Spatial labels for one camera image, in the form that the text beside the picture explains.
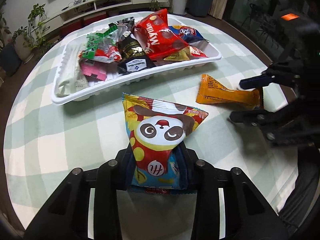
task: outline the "pink package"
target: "pink package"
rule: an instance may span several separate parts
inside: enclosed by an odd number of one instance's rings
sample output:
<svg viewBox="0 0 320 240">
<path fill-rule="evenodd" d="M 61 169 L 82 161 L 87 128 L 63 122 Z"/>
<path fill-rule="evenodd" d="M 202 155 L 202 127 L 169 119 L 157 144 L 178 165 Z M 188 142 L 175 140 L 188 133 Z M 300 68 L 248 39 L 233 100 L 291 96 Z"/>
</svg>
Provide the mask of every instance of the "pink package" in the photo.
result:
<svg viewBox="0 0 320 240">
<path fill-rule="evenodd" d="M 106 63 L 87 59 L 80 62 L 80 67 L 86 76 L 102 81 L 105 81 L 107 78 Z"/>
</svg>

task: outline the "light green tablecloth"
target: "light green tablecloth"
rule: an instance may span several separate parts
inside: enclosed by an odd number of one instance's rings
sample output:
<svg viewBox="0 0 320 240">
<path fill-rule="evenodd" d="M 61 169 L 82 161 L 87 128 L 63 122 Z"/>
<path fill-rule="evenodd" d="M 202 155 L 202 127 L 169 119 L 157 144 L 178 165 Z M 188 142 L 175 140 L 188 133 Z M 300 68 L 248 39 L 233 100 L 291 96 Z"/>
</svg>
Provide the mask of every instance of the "light green tablecloth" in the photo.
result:
<svg viewBox="0 0 320 240">
<path fill-rule="evenodd" d="M 132 13 L 131 16 L 138 18 L 147 14 Z M 279 211 L 294 189 L 298 175 L 296 150 L 270 150 L 257 128 L 227 122 L 231 111 L 228 104 L 195 102 L 202 73 L 235 89 L 242 78 L 260 74 L 266 68 L 247 48 L 214 27 L 177 17 L 185 25 L 196 28 L 222 53 L 220 61 L 134 82 L 81 102 L 52 104 L 52 82 L 66 43 L 121 18 L 123 16 L 105 19 L 68 35 L 41 59 L 15 99 L 5 131 L 4 158 L 10 198 L 24 227 L 73 168 L 97 168 L 127 147 L 122 92 L 209 112 L 207 119 L 185 139 L 187 147 L 217 168 L 243 169 L 271 206 Z M 286 104 L 278 85 L 270 85 L 264 92 L 267 110 Z M 189 238 L 196 195 L 119 192 L 118 198 L 124 239 Z M 89 236 L 92 236 L 92 201 Z M 221 202 L 221 236 L 224 235 L 223 210 Z M 137 217 L 144 218 L 143 222 L 139 224 Z"/>
</svg>

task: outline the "cartoon panda face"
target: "cartoon panda face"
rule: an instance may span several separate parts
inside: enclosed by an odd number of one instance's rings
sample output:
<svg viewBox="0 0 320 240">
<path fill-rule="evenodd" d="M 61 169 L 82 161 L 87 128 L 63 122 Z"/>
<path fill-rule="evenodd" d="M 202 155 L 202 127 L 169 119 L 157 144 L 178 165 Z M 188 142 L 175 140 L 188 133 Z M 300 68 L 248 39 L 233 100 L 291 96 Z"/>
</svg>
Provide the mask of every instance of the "cartoon panda face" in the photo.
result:
<svg viewBox="0 0 320 240">
<path fill-rule="evenodd" d="M 154 145 L 177 145 L 186 134 L 179 119 L 167 116 L 153 116 L 144 119 L 135 134 L 144 142 Z"/>
</svg>

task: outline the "dark flower pot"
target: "dark flower pot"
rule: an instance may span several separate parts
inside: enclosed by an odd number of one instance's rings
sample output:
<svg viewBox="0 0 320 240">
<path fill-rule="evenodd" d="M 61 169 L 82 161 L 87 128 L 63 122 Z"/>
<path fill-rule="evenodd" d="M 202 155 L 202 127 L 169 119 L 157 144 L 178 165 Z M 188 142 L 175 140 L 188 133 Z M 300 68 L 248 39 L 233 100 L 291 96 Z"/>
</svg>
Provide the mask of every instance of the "dark flower pot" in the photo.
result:
<svg viewBox="0 0 320 240">
<path fill-rule="evenodd" d="M 189 0 L 188 12 L 195 17 L 206 17 L 213 0 Z"/>
<path fill-rule="evenodd" d="M 17 55 L 13 43 L 7 44 L 0 51 L 0 66 L 8 76 L 12 76 L 21 65 L 21 59 Z"/>
</svg>

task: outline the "black snack package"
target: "black snack package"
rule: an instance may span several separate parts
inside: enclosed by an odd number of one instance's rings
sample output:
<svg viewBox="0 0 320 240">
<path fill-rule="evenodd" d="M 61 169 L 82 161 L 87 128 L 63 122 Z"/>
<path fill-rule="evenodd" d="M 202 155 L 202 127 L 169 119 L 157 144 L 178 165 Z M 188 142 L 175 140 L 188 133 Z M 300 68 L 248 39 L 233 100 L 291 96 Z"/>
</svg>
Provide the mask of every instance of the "black snack package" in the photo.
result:
<svg viewBox="0 0 320 240">
<path fill-rule="evenodd" d="M 122 19 L 120 21 L 117 21 L 115 24 L 118 27 L 118 41 L 121 42 L 131 34 L 132 28 L 134 26 L 134 17 Z"/>
<path fill-rule="evenodd" d="M 119 73 L 129 74 L 156 66 L 132 33 L 119 42 L 119 51 L 122 56 L 118 63 Z"/>
</svg>

